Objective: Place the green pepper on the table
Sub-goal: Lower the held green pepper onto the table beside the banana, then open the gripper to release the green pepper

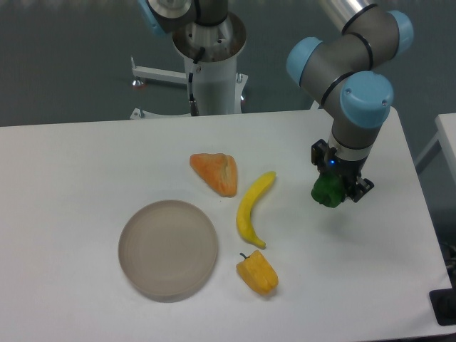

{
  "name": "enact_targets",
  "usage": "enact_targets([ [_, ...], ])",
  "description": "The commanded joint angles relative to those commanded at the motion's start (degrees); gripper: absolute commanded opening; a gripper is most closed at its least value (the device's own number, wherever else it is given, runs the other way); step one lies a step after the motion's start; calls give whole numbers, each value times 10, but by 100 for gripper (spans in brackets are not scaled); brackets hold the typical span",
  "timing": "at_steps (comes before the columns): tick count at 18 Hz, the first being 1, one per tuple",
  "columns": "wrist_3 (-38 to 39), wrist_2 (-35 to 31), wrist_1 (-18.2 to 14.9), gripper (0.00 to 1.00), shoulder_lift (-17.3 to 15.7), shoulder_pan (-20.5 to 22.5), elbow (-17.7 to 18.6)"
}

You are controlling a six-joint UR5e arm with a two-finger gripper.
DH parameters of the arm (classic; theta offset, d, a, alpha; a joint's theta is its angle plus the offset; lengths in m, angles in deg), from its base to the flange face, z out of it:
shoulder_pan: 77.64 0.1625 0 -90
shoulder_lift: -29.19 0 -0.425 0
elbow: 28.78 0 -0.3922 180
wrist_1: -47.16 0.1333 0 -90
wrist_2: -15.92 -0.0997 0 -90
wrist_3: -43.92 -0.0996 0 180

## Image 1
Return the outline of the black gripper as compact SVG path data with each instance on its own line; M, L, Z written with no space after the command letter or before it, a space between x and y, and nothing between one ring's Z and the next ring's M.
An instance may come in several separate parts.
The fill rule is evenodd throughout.
M320 139L311 146L311 163L320 174L327 172L339 176L343 182L346 198L357 203L374 188L374 183L363 178L361 170L366 158L356 161L343 160L336 155L337 149Z

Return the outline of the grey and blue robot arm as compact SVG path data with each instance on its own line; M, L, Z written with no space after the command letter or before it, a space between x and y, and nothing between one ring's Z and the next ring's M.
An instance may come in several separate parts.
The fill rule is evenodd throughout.
M170 34L185 62L190 113L232 114L240 106L235 93L237 57L247 32L226 1L140 1L150 30ZM326 44L315 37L299 41L286 70L332 117L327 140L312 145L311 161L319 176L313 199L327 207L357 202L373 188L361 170L390 113L393 88L374 68L400 55L414 39L410 19L386 12L374 1L322 1L321 8L341 35Z

